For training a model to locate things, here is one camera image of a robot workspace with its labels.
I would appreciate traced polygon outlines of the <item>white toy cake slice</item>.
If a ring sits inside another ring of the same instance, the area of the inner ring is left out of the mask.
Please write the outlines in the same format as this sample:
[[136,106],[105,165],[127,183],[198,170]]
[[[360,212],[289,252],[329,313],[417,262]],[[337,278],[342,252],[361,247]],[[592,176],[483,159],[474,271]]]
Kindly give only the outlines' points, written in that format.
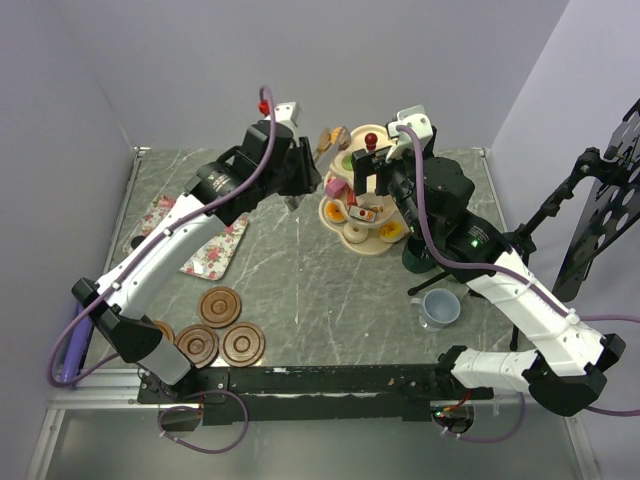
[[355,220],[372,223],[376,220],[377,212],[357,205],[350,205],[348,215]]

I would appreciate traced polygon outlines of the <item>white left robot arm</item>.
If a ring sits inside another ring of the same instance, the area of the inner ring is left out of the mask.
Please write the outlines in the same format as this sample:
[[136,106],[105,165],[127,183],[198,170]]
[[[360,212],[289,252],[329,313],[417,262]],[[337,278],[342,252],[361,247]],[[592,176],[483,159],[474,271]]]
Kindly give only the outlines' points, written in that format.
[[123,261],[72,288],[94,327],[126,363],[153,373],[176,402],[193,397],[195,365],[148,318],[164,284],[215,235],[271,195],[313,193],[321,176],[291,120],[261,120],[243,142],[201,166],[171,211]]

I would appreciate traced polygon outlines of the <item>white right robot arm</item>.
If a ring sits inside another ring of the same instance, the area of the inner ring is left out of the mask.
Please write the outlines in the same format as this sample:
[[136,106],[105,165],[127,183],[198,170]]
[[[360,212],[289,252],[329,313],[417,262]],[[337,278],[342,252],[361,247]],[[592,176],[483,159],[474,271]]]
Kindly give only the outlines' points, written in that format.
[[454,399],[476,388],[509,389],[565,417],[589,408],[625,342],[585,324],[538,282],[509,237],[468,210],[475,186],[457,162],[426,157],[428,139],[408,126],[399,132],[411,143],[406,150],[398,144],[381,148],[377,135],[368,133],[363,148],[352,153],[355,193],[364,193],[375,177],[377,194],[391,197],[434,262],[488,300],[534,346],[526,352],[454,346],[439,359],[439,392]]

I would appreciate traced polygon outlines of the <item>cream toy donut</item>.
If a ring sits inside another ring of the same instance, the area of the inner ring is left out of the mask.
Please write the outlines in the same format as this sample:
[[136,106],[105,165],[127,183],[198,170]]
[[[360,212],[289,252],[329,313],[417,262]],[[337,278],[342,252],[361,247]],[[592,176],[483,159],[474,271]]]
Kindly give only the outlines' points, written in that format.
[[352,223],[345,224],[343,229],[345,239],[354,245],[361,244],[366,241],[368,238],[368,232],[368,228],[359,227]]

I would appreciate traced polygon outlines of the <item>pink toy cake slice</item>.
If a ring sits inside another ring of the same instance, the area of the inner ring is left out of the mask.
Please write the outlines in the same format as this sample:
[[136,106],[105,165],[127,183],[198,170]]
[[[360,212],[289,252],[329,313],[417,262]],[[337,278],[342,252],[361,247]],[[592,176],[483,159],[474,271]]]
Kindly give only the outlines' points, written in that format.
[[325,195],[329,198],[340,197],[349,187],[348,183],[340,178],[332,178],[325,185]]

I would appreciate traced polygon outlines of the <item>brown wooden coaster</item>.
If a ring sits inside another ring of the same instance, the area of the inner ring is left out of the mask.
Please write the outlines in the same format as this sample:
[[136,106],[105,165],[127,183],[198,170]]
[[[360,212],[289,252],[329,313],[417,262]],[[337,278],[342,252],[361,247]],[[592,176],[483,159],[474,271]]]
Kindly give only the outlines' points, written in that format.
[[257,325],[241,322],[226,331],[219,352],[228,365],[248,367],[261,359],[265,345],[264,333]]
[[197,304],[201,322],[211,328],[225,328],[238,319],[242,310],[239,294],[228,287],[218,286],[205,291]]
[[163,321],[153,321],[153,324],[161,331],[163,336],[173,344],[175,342],[175,333],[170,325]]
[[194,324],[181,330],[174,344],[199,369],[209,367],[219,350],[219,338],[215,330],[203,324]]

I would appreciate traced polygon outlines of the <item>dark green teacup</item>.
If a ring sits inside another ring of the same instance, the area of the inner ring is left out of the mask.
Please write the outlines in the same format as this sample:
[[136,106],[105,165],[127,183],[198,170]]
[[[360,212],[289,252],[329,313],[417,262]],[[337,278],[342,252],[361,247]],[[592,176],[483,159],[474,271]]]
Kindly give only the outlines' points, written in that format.
[[403,247],[401,260],[404,268],[415,274],[427,273],[437,267],[426,243],[412,236]]

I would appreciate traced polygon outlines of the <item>orange toy tart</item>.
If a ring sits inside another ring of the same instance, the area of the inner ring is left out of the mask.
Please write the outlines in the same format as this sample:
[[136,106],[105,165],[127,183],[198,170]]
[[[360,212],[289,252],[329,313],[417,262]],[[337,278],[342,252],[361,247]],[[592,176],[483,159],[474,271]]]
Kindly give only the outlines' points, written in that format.
[[345,216],[343,215],[340,207],[334,202],[326,203],[324,214],[326,219],[333,224],[342,224],[345,222]]

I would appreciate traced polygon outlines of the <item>light blue mug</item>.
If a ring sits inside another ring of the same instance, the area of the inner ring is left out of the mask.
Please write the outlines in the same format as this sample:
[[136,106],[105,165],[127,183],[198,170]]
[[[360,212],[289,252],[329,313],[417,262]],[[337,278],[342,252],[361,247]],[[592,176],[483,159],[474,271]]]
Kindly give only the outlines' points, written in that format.
[[433,289],[421,297],[410,300],[418,315],[419,324],[429,332],[438,332],[454,323],[460,315],[458,297],[446,289]]

